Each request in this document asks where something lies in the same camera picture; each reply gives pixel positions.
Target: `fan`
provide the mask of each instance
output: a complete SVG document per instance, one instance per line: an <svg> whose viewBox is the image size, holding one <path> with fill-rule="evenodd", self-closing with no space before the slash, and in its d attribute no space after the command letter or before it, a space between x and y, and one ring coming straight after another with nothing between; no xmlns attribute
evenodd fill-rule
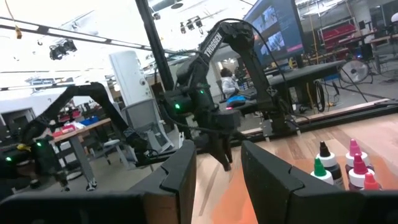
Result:
<svg viewBox="0 0 398 224"><path fill-rule="evenodd" d="M345 63L340 70L340 78L345 83L360 83L369 75L369 66L360 60Z"/></svg>

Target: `computer screen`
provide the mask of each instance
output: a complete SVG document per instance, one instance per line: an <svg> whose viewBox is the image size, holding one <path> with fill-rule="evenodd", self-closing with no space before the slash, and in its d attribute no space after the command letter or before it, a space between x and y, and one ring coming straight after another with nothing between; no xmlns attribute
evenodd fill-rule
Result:
<svg viewBox="0 0 398 224"><path fill-rule="evenodd" d="M276 60L303 53L303 30L294 0L258 0L244 20L261 33ZM266 46L254 35L254 51L261 64L270 64Z"/></svg>

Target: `black bottle cap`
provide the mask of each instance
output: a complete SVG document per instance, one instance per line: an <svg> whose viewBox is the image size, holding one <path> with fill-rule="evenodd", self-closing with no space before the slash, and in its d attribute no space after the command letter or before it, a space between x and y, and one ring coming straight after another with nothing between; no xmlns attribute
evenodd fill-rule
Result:
<svg viewBox="0 0 398 224"><path fill-rule="evenodd" d="M321 144L319 146L319 156L320 157L328 157L328 156L330 156L330 152L329 152L328 146L326 146L324 141L321 141Z"/></svg>

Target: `person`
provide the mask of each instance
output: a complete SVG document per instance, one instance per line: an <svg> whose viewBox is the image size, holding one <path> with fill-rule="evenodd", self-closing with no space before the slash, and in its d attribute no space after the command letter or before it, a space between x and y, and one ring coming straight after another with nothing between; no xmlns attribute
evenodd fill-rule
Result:
<svg viewBox="0 0 398 224"><path fill-rule="evenodd" d="M233 78L233 74L231 70L228 68L221 69L220 72L223 93L226 95L226 98L230 98L231 96L237 95L239 93L239 86L236 80Z"/></svg>

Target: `black pole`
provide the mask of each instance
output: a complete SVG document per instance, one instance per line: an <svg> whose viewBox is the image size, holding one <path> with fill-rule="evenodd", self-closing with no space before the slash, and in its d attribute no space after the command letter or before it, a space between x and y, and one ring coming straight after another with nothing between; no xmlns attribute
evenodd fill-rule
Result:
<svg viewBox="0 0 398 224"><path fill-rule="evenodd" d="M150 47L156 61L157 69L162 79L165 90L173 90L174 81L172 73L170 72L162 43L160 43L159 35L157 34L155 22L152 18L152 13L149 10L147 0L136 0L139 14L144 22L145 31L147 32Z"/></svg>

